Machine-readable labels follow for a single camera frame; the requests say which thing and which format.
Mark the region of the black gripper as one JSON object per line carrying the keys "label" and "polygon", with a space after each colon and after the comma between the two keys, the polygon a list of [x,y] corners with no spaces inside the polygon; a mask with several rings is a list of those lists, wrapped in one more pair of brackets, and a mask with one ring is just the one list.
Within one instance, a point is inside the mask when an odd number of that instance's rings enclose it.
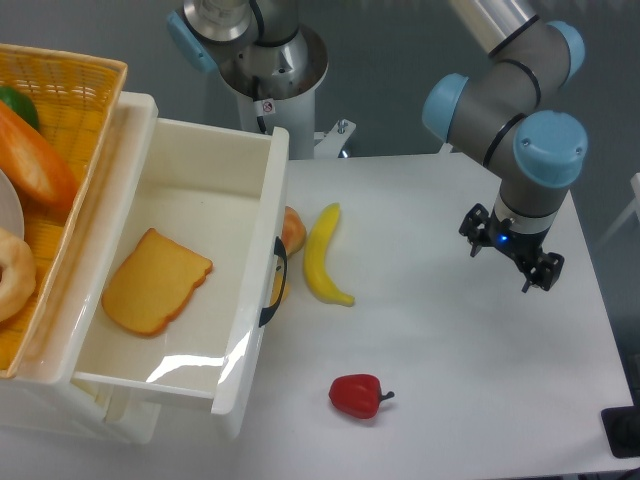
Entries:
{"label": "black gripper", "polygon": [[549,291],[561,275],[564,257],[542,248],[548,231],[548,216],[527,217],[494,208],[489,220],[488,211],[480,203],[467,212],[459,227],[459,234],[471,246],[471,257],[490,244],[521,269],[525,276],[523,293],[530,288]]}

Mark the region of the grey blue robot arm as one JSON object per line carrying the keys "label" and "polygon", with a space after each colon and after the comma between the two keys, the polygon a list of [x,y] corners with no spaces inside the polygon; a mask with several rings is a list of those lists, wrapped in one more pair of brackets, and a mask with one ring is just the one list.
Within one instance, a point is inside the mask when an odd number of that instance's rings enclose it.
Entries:
{"label": "grey blue robot arm", "polygon": [[[543,241],[588,149],[584,127],[546,110],[585,57],[579,32],[542,22],[526,1],[455,1],[452,9],[491,60],[479,81],[450,74],[429,92],[425,127],[496,175],[494,206],[473,207],[460,233],[473,252],[510,258],[526,288],[549,290],[563,257]],[[336,132],[315,128],[315,92],[328,69],[324,42],[300,22],[294,1],[186,1],[167,18],[175,45],[197,70],[218,72],[234,92],[244,130],[287,130],[290,152],[338,152]]]}

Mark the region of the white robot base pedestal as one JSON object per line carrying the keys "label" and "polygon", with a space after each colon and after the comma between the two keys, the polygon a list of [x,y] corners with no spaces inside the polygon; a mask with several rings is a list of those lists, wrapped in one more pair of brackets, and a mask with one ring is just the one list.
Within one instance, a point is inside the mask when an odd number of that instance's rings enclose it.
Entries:
{"label": "white robot base pedestal", "polygon": [[246,47],[220,67],[220,74],[235,95],[242,130],[287,130],[294,160],[345,158],[356,124],[342,118],[327,131],[316,129],[316,90],[328,66],[325,43],[301,25],[285,44]]}

